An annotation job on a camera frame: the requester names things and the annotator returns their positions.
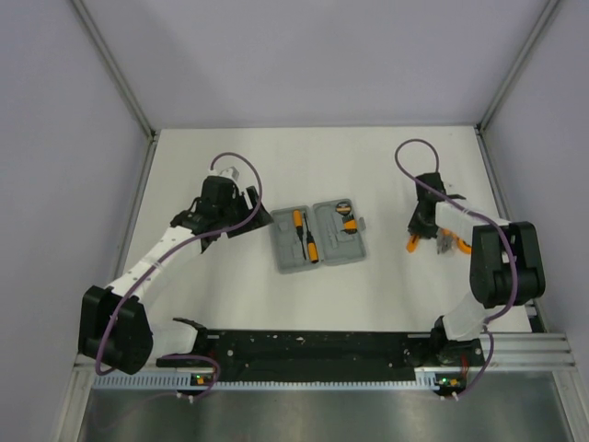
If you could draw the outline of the orange pliers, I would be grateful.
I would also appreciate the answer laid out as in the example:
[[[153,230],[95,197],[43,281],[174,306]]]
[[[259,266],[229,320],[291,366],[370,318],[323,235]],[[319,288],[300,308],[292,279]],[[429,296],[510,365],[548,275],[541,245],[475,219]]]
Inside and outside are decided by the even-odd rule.
[[[440,228],[437,231],[436,236],[436,251],[438,254],[444,254],[449,252],[456,242],[456,235],[444,228]]]

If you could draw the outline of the orange utility knife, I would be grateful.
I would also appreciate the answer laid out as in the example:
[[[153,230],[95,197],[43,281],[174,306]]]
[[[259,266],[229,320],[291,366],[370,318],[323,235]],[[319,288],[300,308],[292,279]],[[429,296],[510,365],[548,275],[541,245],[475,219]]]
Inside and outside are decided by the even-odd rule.
[[[420,240],[421,240],[421,237],[419,235],[417,235],[417,234],[411,235],[408,240],[408,243],[406,245],[407,252],[408,253],[415,252],[419,246]]]

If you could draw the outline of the orange black screwdriver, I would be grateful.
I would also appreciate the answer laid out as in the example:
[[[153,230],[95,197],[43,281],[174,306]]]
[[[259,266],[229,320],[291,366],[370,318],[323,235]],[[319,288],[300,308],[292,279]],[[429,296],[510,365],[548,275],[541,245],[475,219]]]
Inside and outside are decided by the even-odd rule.
[[[293,221],[294,221],[296,235],[297,235],[299,242],[301,244],[303,258],[306,259],[305,243],[304,243],[304,239],[303,239],[303,235],[304,235],[303,216],[302,216],[302,213],[298,209],[293,211]]]
[[[310,230],[306,213],[303,213],[303,219],[304,219],[305,230],[306,230],[307,256],[308,256],[308,259],[310,260],[310,262],[315,264],[315,263],[318,263],[318,261],[319,261],[317,244],[316,244],[314,237],[312,235],[312,232]]]

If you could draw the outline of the grey plastic tool case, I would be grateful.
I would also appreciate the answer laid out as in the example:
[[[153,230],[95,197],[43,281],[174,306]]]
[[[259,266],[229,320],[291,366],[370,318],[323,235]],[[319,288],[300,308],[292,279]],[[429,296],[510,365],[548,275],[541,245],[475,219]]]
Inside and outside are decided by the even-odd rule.
[[[335,211],[340,201],[349,201],[357,221],[358,232],[348,235],[342,231],[343,216]],[[303,219],[306,259],[303,258],[301,244],[296,235],[293,211],[298,209],[307,214],[308,224],[318,249],[318,263],[311,263],[307,256],[306,230]],[[362,232],[364,219],[356,214],[353,203],[348,198],[336,199],[311,206],[299,205],[271,212],[271,244],[276,268],[281,274],[310,271],[319,266],[338,266],[361,262],[367,258],[367,249]]]

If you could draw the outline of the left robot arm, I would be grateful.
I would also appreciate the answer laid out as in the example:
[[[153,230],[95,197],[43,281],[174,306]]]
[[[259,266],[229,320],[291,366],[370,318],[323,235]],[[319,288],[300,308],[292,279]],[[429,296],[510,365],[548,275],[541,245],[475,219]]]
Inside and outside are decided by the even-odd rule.
[[[179,355],[199,365],[209,352],[201,325],[173,318],[156,324],[148,312],[175,272],[204,254],[222,235],[232,238],[271,223],[261,202],[262,186],[241,191],[227,175],[209,175],[200,196],[175,215],[161,239],[130,270],[82,298],[78,351],[95,361],[98,375],[133,375],[152,359]]]

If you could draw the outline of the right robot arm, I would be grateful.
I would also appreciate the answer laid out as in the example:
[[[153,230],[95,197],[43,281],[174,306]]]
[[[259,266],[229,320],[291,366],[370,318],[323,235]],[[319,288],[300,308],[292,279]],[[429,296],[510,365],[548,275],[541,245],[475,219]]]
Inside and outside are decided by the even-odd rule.
[[[432,358],[453,363],[462,342],[479,337],[512,307],[541,297],[546,290],[537,231],[529,222],[492,217],[458,194],[448,194],[438,172],[415,177],[417,205],[411,216],[406,249],[422,239],[435,239],[440,253],[457,247],[469,258],[469,291],[434,325],[429,342]]]

